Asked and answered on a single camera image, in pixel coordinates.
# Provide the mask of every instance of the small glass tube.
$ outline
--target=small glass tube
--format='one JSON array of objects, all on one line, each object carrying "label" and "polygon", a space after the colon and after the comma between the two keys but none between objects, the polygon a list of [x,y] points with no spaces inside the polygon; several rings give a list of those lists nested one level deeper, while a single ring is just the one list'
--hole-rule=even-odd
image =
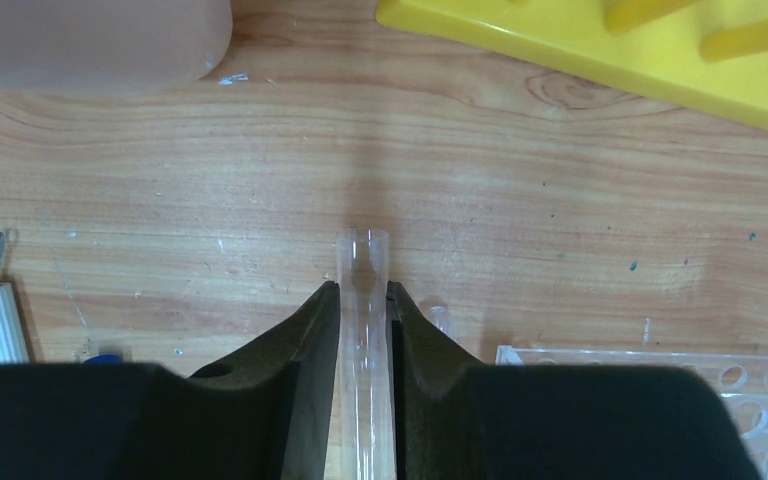
[{"label": "small glass tube", "polygon": [[349,229],[337,236],[343,478],[395,478],[386,296],[388,235]]}]

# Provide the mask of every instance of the test tube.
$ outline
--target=test tube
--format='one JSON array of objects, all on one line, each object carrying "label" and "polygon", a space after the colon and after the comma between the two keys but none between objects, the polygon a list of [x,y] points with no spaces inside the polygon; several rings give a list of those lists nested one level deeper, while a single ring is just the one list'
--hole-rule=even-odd
[{"label": "test tube", "polygon": [[343,478],[396,476],[386,295],[388,235],[348,229],[337,236]]}]

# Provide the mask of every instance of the wood surface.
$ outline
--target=wood surface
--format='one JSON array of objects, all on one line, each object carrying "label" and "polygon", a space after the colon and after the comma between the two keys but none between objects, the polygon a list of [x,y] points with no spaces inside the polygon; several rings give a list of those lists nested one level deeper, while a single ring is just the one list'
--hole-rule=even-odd
[{"label": "wood surface", "polygon": [[349,226],[386,229],[391,278],[485,361],[768,354],[768,133],[373,9],[239,2],[196,84],[0,94],[0,230],[36,360],[117,347],[188,375],[333,279]]}]

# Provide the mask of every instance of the yellow rack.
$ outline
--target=yellow rack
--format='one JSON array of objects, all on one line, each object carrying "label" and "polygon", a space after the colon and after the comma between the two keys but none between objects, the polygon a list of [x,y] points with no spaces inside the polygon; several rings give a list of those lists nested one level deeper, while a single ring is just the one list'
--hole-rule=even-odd
[{"label": "yellow rack", "polygon": [[376,16],[768,130],[768,0],[380,0]]}]

